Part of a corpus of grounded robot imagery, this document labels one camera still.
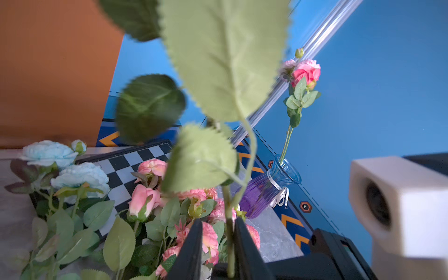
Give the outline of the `pale pink carnation stem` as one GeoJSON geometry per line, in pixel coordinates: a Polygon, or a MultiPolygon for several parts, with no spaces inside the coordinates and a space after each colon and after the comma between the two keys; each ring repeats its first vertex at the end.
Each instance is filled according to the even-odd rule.
{"type": "Polygon", "coordinates": [[[293,59],[289,59],[285,62],[283,62],[279,72],[279,77],[286,81],[290,82],[292,74],[297,69],[299,63],[302,60],[302,57],[304,56],[305,52],[303,48],[296,49],[295,51],[295,57],[293,59]]]}

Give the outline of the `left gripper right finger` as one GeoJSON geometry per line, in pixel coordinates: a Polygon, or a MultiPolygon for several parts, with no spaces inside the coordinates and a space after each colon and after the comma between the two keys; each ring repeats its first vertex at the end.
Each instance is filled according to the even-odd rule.
{"type": "Polygon", "coordinates": [[[243,219],[234,224],[235,267],[237,280],[274,280],[263,261],[243,219]]]}

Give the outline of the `pink rose stem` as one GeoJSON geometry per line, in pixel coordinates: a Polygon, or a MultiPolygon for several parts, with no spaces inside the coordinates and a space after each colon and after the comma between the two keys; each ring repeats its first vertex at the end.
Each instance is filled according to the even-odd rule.
{"type": "Polygon", "coordinates": [[[122,142],[142,144],[178,121],[186,95],[212,127],[180,129],[161,186],[168,194],[221,186],[227,223],[227,277],[237,273],[233,209],[249,177],[239,176],[239,157],[222,127],[238,121],[251,141],[248,117],[266,101],[288,37],[288,1],[99,1],[106,17],[134,40],[161,39],[182,84],[167,75],[141,75],[121,91],[115,123],[122,142]],[[232,194],[226,182],[238,183],[232,194]]]}
{"type": "Polygon", "coordinates": [[[288,83],[288,97],[283,103],[287,108],[289,127],[279,162],[283,162],[289,147],[293,130],[299,126],[302,119],[302,110],[310,107],[321,93],[315,90],[320,78],[321,66],[317,61],[306,59],[299,63],[297,69],[288,83]]]}

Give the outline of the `black white chessboard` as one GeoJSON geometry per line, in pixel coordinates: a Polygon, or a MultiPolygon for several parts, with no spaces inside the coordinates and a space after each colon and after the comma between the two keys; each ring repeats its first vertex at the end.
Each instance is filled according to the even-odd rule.
{"type": "Polygon", "coordinates": [[[128,203],[131,201],[131,195],[135,189],[136,177],[132,175],[138,170],[139,165],[150,159],[158,159],[167,161],[170,157],[173,144],[170,140],[161,140],[158,142],[150,142],[143,146],[130,147],[108,154],[101,154],[91,156],[83,160],[78,160],[75,163],[81,164],[85,162],[93,163],[101,168],[108,176],[108,186],[110,192],[103,198],[87,198],[79,203],[77,214],[82,216],[84,212],[90,208],[94,203],[99,201],[114,201],[114,208],[111,216],[106,223],[96,231],[100,241],[104,241],[107,234],[110,232],[116,215],[120,214],[125,218],[124,210],[127,209],[128,203]]]}

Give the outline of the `bunch of pink flowers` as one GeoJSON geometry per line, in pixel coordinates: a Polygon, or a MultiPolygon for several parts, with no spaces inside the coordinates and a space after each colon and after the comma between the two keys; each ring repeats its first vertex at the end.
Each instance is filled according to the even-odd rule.
{"type": "MultiPolygon", "coordinates": [[[[225,221],[226,201],[217,199],[214,184],[231,178],[237,153],[219,136],[213,142],[178,140],[169,162],[158,159],[139,165],[138,184],[131,196],[126,219],[115,217],[106,236],[102,257],[117,279],[127,267],[137,269],[135,280],[165,280],[177,259],[193,223],[203,225],[202,269],[212,279],[226,278],[220,252],[229,244],[225,221]]],[[[16,257],[21,279],[57,279],[61,266],[97,252],[99,230],[111,216],[114,201],[99,201],[82,216],[79,203],[108,195],[109,178],[93,163],[70,163],[59,170],[14,159],[10,169],[19,177],[7,185],[16,194],[40,193],[47,198],[45,219],[31,224],[33,248],[16,257]]]]}

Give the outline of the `right aluminium corner post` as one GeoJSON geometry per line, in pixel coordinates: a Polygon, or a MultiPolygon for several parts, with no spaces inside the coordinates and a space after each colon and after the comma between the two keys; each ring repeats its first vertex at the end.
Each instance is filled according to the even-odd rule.
{"type": "Polygon", "coordinates": [[[270,108],[275,105],[277,100],[288,89],[289,80],[293,72],[302,64],[302,61],[310,61],[319,53],[333,35],[340,29],[346,20],[360,6],[362,0],[338,1],[336,6],[325,17],[323,22],[317,27],[314,33],[307,40],[301,49],[296,50],[294,62],[286,62],[282,65],[281,76],[274,84],[268,99],[264,104],[248,118],[251,128],[266,115],[270,108]]]}

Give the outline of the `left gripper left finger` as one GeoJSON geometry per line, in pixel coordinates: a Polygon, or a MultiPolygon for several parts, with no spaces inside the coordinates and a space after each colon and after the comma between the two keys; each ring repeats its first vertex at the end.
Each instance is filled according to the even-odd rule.
{"type": "Polygon", "coordinates": [[[177,256],[176,261],[165,277],[166,280],[199,280],[203,245],[203,225],[196,220],[177,256]]]}

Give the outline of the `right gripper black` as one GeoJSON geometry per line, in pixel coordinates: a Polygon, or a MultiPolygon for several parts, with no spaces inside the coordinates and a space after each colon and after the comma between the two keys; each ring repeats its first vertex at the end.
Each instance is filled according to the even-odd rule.
{"type": "Polygon", "coordinates": [[[311,253],[266,263],[275,280],[379,280],[350,239],[316,230],[311,253]]]}

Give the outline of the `blue purple glass vase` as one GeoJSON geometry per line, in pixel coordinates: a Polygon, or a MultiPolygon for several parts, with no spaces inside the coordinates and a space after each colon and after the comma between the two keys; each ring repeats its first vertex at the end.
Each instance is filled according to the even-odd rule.
{"type": "Polygon", "coordinates": [[[287,159],[277,155],[266,173],[249,181],[239,203],[247,219],[258,217],[266,208],[288,206],[289,188],[302,182],[301,175],[287,159]]]}

